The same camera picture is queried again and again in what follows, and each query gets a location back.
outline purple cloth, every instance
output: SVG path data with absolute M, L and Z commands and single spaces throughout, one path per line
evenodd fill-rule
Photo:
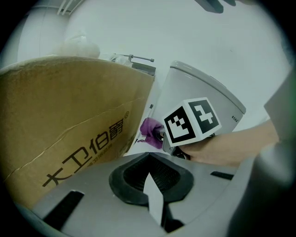
M 140 127 L 141 134 L 146 136 L 145 140 L 138 142 L 146 142 L 157 149 L 162 148 L 162 141 L 153 136 L 159 129 L 163 128 L 162 124 L 153 118 L 145 118 Z

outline white toilet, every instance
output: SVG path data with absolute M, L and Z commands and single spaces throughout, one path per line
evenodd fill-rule
M 246 113 L 244 105 L 215 78 L 202 71 L 174 61 L 157 101 L 153 118 L 161 117 L 183 100 L 207 97 L 212 104 L 222 128 L 216 135 L 232 132 Z

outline brown cardboard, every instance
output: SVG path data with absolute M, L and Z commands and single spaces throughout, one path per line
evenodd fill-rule
M 152 83 L 137 70 L 79 57 L 35 59 L 1 71 L 0 171 L 11 197 L 32 208 L 75 172 L 120 157 Z

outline black slot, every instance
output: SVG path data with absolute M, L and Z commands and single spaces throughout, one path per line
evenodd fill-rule
M 163 205 L 161 226 L 165 229 L 167 233 L 175 231 L 176 229 L 184 226 L 181 221 L 173 218 L 171 210 L 167 203 L 164 203 Z
M 51 227 L 60 230 L 83 196 L 83 193 L 77 191 L 69 192 L 43 221 Z
M 211 173 L 211 175 L 222 178 L 222 179 L 226 179 L 226 180 L 232 180 L 232 178 L 234 176 L 234 175 L 222 173 L 222 172 L 219 172 L 219 171 L 213 171 Z

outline black rubber gasket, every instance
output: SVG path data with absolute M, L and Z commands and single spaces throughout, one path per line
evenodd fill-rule
M 163 194 L 165 203 L 184 199 L 193 187 L 194 178 L 187 169 L 147 152 L 117 167 L 109 176 L 110 188 L 125 203 L 148 206 L 148 196 L 143 193 L 148 173 Z

